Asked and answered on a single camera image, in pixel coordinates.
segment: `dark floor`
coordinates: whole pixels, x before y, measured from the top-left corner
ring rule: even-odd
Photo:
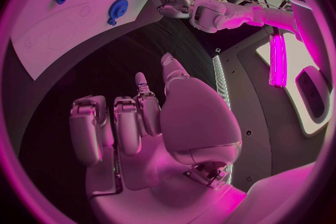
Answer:
[[[74,154],[68,117],[73,100],[135,96],[134,75],[143,72],[160,104],[165,101],[160,59],[175,56],[191,76],[216,88],[211,57],[180,20],[163,18],[124,35],[72,68],[46,95],[26,129],[19,159],[34,184],[78,223],[96,223],[85,194],[85,171]]]

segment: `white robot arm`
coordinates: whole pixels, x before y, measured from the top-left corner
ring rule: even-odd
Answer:
[[[264,24],[292,31],[301,41],[292,12],[264,8],[257,3],[244,6],[215,0],[152,0],[160,14],[172,18],[188,18],[190,23],[205,32],[234,29],[243,23]]]

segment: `pink light strip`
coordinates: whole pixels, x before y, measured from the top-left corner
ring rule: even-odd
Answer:
[[[283,35],[270,35],[269,84],[285,87],[287,84],[286,45]]]

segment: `pink light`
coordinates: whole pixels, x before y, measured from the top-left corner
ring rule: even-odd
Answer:
[[[287,83],[286,46],[283,35],[270,35],[269,84],[285,87]]]

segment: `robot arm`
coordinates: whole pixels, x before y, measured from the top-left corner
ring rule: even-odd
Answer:
[[[234,29],[243,23],[265,24],[289,30],[301,41],[292,12],[264,8],[260,4],[240,6],[215,0],[152,0],[159,13],[173,18],[189,18],[191,25],[205,32]]]

